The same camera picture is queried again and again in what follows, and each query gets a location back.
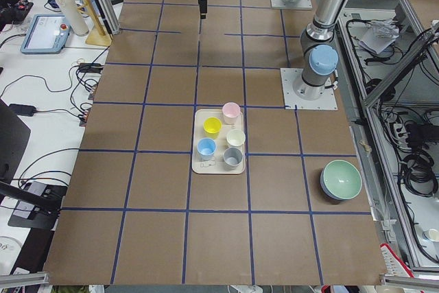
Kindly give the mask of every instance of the green bowl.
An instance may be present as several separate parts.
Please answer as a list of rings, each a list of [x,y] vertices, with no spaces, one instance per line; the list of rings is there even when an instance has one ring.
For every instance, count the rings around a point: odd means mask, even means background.
[[[361,191],[361,175],[358,169],[347,161],[331,161],[322,170],[320,184],[329,197],[349,200]]]

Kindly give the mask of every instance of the beige tray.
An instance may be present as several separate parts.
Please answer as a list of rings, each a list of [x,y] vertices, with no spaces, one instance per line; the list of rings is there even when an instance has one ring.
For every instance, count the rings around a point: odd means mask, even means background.
[[[204,135],[203,123],[209,117],[216,117],[221,120],[222,128],[219,132],[218,138],[215,139],[217,144],[217,149],[213,155],[213,158],[208,161],[202,161],[200,155],[197,153],[197,143],[200,139],[206,137]],[[239,149],[244,155],[242,163],[236,169],[226,169],[223,160],[224,151],[227,149],[226,135],[229,130],[236,128],[244,130],[244,116],[241,115],[237,121],[228,125],[224,122],[222,117],[222,111],[219,109],[201,109],[195,114],[195,129],[193,131],[193,153],[192,153],[192,170],[199,174],[240,174],[244,172],[246,168],[246,157],[245,157],[245,145],[241,146]]]

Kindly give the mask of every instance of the blue circular cap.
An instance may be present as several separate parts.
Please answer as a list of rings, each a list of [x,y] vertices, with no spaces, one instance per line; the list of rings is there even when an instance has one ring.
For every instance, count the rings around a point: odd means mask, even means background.
[[[311,51],[309,65],[318,75],[330,75],[337,68],[338,54],[328,45],[318,45]]]

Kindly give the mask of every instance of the bottle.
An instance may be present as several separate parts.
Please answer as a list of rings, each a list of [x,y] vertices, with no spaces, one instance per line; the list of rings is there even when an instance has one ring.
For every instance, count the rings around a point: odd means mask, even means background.
[[[75,34],[85,36],[88,34],[88,26],[84,18],[78,12],[75,0],[55,0],[64,14]]]

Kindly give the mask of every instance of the metal base plate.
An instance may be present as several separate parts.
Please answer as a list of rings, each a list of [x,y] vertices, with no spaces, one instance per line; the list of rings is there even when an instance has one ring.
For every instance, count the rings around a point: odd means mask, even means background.
[[[286,9],[286,10],[312,10],[313,5],[311,0],[298,0],[293,3],[285,3],[282,0],[271,0],[272,8]]]
[[[324,93],[319,99],[309,101],[299,97],[293,91],[293,81],[298,75],[302,74],[303,69],[297,68],[282,68],[282,89],[283,101],[286,109],[303,109],[303,110],[337,110],[337,102],[335,101],[334,90],[325,89]],[[326,86],[331,85],[331,80],[328,78]]]

